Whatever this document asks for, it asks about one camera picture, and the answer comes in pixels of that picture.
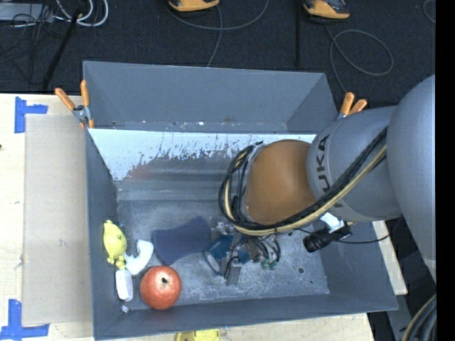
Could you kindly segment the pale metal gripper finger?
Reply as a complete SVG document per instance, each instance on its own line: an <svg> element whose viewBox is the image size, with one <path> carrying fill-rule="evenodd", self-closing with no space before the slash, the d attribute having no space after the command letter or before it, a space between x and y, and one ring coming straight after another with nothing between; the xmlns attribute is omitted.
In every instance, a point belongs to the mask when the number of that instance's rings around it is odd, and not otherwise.
<svg viewBox="0 0 455 341"><path fill-rule="evenodd" d="M240 279L242 263L239 258L229 260L225 270L225 280L228 286L236 286Z"/></svg>

